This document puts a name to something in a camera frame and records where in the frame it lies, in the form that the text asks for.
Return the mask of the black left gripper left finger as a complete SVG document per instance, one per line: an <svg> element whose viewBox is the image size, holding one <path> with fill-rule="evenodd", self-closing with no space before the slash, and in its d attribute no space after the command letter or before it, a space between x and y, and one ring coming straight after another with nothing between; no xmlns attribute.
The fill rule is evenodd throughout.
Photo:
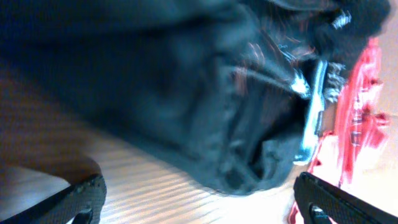
<svg viewBox="0 0 398 224"><path fill-rule="evenodd" d="M1 224L98 224L106 194L103 176L91 175Z"/></svg>

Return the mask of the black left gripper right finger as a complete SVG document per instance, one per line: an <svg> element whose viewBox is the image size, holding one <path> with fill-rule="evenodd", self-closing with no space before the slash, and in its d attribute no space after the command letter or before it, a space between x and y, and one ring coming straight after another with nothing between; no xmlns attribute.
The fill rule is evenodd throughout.
<svg viewBox="0 0 398 224"><path fill-rule="evenodd" d="M294 183L294 197L304 224L397 224L397 217L308 173Z"/></svg>

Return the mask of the black patterned jersey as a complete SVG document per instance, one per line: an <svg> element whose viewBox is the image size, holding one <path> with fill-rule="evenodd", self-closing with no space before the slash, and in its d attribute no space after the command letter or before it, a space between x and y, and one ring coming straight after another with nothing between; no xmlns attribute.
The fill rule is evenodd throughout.
<svg viewBox="0 0 398 224"><path fill-rule="evenodd" d="M389 1L2 0L1 59L87 122L249 195L312 160Z"/></svg>

